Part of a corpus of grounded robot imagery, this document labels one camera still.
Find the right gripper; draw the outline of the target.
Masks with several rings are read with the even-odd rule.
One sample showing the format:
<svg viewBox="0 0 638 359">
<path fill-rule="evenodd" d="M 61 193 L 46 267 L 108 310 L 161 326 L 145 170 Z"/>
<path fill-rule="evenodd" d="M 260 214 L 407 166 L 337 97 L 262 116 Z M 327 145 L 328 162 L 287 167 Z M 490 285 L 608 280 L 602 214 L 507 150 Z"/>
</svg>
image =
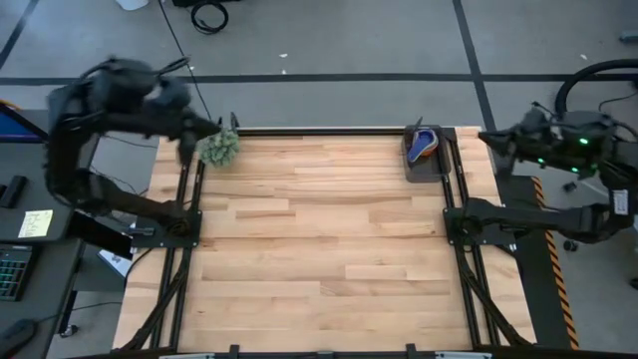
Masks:
<svg viewBox="0 0 638 359">
<path fill-rule="evenodd" d="M 489 142 L 498 154 L 496 173 L 501 177 L 511 175 L 516 162 L 537 157 L 543 137 L 541 125 L 546 124 L 542 111 L 528 111 L 520 123 L 506 130 L 482 131 L 478 137 Z"/>
</svg>

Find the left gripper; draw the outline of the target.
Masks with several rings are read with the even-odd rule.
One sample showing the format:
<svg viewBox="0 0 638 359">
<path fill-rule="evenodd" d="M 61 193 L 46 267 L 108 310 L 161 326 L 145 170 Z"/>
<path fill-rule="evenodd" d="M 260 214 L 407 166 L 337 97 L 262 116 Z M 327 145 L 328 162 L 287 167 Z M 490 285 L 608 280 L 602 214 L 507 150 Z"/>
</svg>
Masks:
<svg viewBox="0 0 638 359">
<path fill-rule="evenodd" d="M 189 165 L 196 148 L 197 139 L 212 137 L 222 131 L 219 124 L 199 119 L 193 112 L 187 113 L 179 122 L 177 154 L 182 165 Z"/>
</svg>

